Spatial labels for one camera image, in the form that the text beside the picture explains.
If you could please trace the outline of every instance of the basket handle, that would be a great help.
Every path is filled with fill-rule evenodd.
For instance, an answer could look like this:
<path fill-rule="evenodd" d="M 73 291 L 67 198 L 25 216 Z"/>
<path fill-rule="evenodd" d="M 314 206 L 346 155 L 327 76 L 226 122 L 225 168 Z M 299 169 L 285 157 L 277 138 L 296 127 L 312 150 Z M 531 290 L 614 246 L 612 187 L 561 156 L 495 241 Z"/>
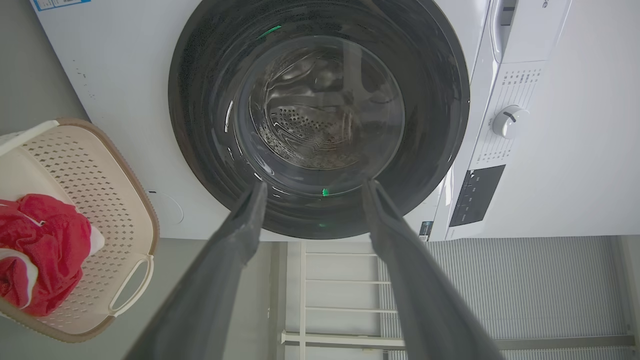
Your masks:
<path fill-rule="evenodd" d="M 136 270 L 140 265 L 142 265 L 142 263 L 147 263 L 147 273 L 145 274 L 145 278 L 142 280 L 142 283 L 140 284 L 140 286 L 138 286 L 138 289 L 136 290 L 136 292 L 133 295 L 131 295 L 129 300 L 125 301 L 124 304 L 122 304 L 120 307 L 114 309 L 113 306 L 115 305 L 116 300 L 118 300 L 120 293 L 122 292 L 122 290 L 124 290 L 124 287 L 127 286 L 127 283 L 129 282 L 129 280 L 131 280 L 133 273 L 136 272 Z M 118 289 L 118 292 L 113 297 L 113 300 L 111 301 L 111 303 L 109 303 L 109 315 L 116 317 L 124 313 L 125 311 L 129 310 L 129 308 L 133 304 L 135 304 L 136 301 L 138 301 L 138 299 L 140 299 L 142 294 L 147 289 L 147 286 L 149 286 L 153 273 L 154 273 L 154 256 L 145 254 L 144 258 L 138 260 L 138 262 L 133 267 L 131 272 L 129 272 L 129 275 L 127 275 L 127 278 L 120 286 L 120 289 Z"/>

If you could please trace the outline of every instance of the dial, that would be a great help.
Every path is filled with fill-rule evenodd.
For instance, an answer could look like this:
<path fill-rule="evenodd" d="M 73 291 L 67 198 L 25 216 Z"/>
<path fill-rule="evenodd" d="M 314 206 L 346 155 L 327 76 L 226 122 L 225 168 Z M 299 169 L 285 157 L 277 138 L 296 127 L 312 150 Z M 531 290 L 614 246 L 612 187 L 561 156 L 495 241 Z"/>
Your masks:
<path fill-rule="evenodd" d="M 526 109 L 517 105 L 507 106 L 493 120 L 493 132 L 505 139 L 513 139 L 530 117 Z"/>

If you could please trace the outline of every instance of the gray floor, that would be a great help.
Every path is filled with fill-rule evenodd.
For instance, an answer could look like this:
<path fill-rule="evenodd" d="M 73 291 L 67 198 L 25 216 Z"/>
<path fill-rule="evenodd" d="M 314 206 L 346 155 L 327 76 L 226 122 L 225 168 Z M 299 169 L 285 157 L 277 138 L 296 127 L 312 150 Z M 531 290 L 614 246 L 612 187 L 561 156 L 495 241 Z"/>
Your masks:
<path fill-rule="evenodd" d="M 88 118 L 29 0 L 0 1 L 0 53 L 0 135 L 56 117 Z M 0 359 L 121 359 L 203 244 L 161 239 L 145 294 L 85 343 L 60 343 L 0 318 Z M 267 358 L 270 255 L 271 244 L 262 244 L 243 271 L 225 359 Z"/>

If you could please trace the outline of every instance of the washing machine door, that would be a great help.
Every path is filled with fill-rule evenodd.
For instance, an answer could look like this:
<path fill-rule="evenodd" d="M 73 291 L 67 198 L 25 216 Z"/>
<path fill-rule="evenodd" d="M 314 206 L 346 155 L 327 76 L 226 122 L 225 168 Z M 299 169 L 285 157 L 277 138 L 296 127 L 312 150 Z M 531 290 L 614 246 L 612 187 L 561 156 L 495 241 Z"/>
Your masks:
<path fill-rule="evenodd" d="M 404 214 L 438 185 L 467 125 L 467 67 L 430 0 L 205 0 L 176 45 L 180 149 L 226 207 L 269 184 L 264 228 L 367 232 L 361 184 Z"/>

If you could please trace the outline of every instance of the door glass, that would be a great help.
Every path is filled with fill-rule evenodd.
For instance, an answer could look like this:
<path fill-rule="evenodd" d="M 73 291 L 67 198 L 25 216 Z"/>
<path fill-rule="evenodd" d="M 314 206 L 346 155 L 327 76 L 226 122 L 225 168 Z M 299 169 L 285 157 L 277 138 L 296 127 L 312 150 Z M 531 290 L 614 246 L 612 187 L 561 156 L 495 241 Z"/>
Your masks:
<path fill-rule="evenodd" d="M 379 58 L 342 38 L 278 44 L 257 59 L 240 92 L 240 147 L 285 192 L 354 190 L 385 168 L 402 139 L 396 80 Z"/>

